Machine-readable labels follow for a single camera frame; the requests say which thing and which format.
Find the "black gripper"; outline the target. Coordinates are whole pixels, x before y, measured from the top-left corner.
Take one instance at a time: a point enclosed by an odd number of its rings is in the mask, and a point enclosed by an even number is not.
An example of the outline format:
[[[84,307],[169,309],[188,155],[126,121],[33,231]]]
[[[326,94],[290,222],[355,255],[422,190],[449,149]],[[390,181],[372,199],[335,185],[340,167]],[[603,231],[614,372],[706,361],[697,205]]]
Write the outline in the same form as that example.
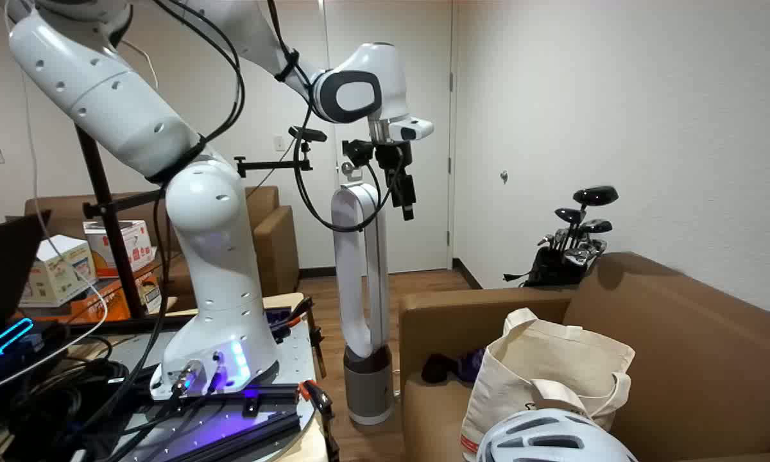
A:
[[[389,187],[392,192],[392,205],[400,208],[404,222],[417,222],[417,187],[408,167],[413,166],[410,144],[378,144],[375,160],[385,172]]]

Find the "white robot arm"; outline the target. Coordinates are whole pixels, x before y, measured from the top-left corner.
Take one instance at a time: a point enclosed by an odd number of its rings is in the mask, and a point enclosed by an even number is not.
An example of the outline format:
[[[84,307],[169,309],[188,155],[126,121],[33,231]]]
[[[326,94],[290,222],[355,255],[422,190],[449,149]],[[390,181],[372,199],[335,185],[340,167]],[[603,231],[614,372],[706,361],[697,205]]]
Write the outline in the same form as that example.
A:
[[[296,91],[330,123],[364,121],[378,144],[431,135],[405,106],[404,59],[389,42],[367,42],[317,69],[283,44],[271,0],[172,0],[169,12]],[[15,0],[9,19],[11,55],[42,94],[164,190],[199,313],[164,348],[150,394],[169,402],[245,390],[277,362],[247,195],[235,166],[114,49],[135,0]]]

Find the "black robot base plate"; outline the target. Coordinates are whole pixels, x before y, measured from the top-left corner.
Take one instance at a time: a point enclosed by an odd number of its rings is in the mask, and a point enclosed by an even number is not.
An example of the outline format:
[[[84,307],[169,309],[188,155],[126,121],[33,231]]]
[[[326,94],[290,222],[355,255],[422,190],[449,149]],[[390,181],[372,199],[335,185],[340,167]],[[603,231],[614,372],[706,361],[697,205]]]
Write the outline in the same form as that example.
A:
[[[120,462],[271,462],[313,421],[296,386],[212,395],[172,416],[140,413],[114,448]]]

